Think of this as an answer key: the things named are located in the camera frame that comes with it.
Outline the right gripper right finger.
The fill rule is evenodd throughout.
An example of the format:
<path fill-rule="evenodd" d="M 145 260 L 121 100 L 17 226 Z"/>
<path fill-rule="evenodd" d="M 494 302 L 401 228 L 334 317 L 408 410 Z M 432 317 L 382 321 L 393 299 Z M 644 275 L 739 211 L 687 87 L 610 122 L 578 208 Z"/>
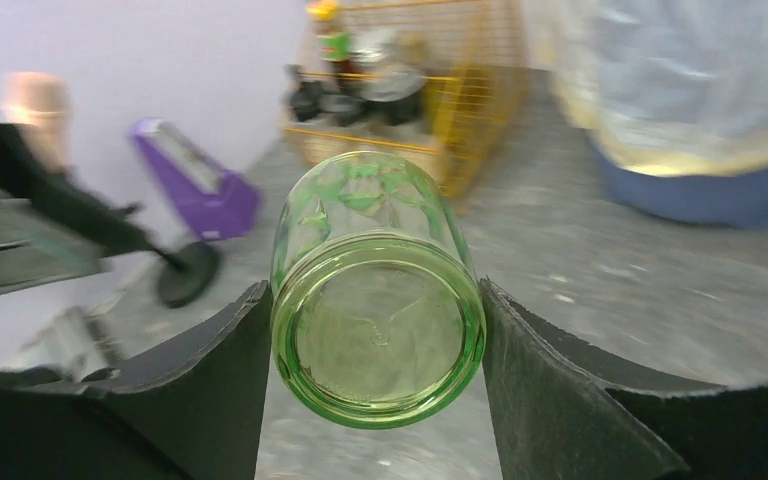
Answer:
<path fill-rule="evenodd" d="M 727 387 L 629 361 L 480 283 L 483 367 L 507 479 L 768 479 L 768 382 Z"/>

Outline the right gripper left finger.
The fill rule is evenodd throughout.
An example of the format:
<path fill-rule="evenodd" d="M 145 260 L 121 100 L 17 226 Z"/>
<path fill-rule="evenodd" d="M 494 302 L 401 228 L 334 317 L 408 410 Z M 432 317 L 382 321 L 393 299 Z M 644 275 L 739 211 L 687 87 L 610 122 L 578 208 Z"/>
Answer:
<path fill-rule="evenodd" d="M 269 376 L 266 282 L 80 382 L 0 386 L 0 479 L 251 479 Z"/>

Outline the green glass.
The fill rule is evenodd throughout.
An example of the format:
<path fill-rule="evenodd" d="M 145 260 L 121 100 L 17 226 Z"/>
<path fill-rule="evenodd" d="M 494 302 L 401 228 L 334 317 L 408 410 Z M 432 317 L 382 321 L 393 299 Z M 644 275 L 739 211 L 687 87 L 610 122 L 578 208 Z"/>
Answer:
<path fill-rule="evenodd" d="M 284 203 L 270 286 L 275 364 L 311 411 L 389 429 L 450 404 L 478 370 L 487 322 L 453 208 L 420 167 L 354 151 Z"/>

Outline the black cap spice jar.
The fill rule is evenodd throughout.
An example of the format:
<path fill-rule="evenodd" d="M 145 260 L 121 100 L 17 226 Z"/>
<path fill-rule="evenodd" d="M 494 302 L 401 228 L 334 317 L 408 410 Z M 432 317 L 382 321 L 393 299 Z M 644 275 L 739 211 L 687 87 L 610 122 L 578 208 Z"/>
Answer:
<path fill-rule="evenodd" d="M 306 80 L 298 64 L 288 65 L 286 69 L 290 78 L 296 82 L 296 89 L 287 100 L 293 119 L 296 122 L 315 119 L 322 112 L 320 99 L 324 92 L 323 83 L 319 80 Z"/>

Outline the red sauce bottle green label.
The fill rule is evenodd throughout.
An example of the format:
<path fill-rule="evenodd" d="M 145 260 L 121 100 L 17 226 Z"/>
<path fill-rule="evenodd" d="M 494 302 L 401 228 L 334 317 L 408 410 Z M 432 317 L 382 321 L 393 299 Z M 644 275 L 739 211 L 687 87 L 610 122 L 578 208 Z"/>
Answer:
<path fill-rule="evenodd" d="M 351 62 L 351 36 L 346 29 L 336 0 L 309 1 L 306 12 L 313 22 L 322 60 L 329 66 L 337 84 L 343 88 L 356 73 Z"/>

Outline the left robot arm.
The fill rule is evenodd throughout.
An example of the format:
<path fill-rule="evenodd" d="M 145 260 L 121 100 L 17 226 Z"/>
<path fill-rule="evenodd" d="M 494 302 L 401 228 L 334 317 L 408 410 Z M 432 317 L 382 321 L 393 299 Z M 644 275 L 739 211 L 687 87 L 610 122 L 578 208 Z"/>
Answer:
<path fill-rule="evenodd" d="M 0 295 L 101 273 L 106 258 L 152 248 L 146 231 L 47 173 L 18 127 L 0 123 Z"/>

